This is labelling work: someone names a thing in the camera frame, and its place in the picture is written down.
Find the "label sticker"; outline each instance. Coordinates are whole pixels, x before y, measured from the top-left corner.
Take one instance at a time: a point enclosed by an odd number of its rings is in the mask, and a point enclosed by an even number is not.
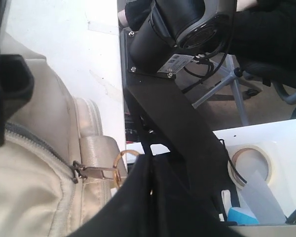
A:
[[[183,67],[192,61],[193,58],[194,56],[191,55],[173,54],[158,72],[177,74]]]

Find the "masking tape roll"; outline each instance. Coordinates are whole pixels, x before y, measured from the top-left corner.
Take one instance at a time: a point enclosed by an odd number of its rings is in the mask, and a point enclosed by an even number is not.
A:
[[[264,158],[264,160],[267,163],[267,177],[266,177],[265,181],[267,184],[269,184],[271,177],[272,177],[272,161],[271,161],[270,157],[267,155],[267,153],[265,151],[263,151],[260,147],[251,146],[251,145],[241,147],[240,149],[238,149],[238,151],[236,151],[233,154],[233,156],[230,156],[233,165],[236,167],[236,163],[237,163],[239,157],[247,151],[257,151],[262,155],[262,157]],[[234,184],[236,185],[236,187],[238,187],[239,189],[243,189],[245,186],[245,183],[240,180],[240,178],[237,176],[237,174],[232,169],[229,162],[228,162],[227,168],[228,168],[229,176],[230,176],[231,180],[234,182]]]

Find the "blue object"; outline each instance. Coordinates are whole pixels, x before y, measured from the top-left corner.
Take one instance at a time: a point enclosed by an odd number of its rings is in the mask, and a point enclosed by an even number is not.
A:
[[[238,225],[257,225],[259,224],[255,215],[246,209],[232,207],[228,212],[227,221],[235,221]]]

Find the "chair wheel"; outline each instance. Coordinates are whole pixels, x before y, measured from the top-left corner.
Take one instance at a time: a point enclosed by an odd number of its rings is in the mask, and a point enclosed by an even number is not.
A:
[[[257,91],[257,90],[255,90],[255,89],[248,89],[248,90],[246,91],[246,94],[247,94],[248,96],[250,96],[250,97],[254,97],[254,96],[258,95],[259,93],[260,93],[260,92]]]

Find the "screw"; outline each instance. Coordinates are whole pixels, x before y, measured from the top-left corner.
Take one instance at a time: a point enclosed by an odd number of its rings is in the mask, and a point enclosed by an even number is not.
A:
[[[129,37],[134,37],[135,36],[135,32],[131,31],[128,33]]]

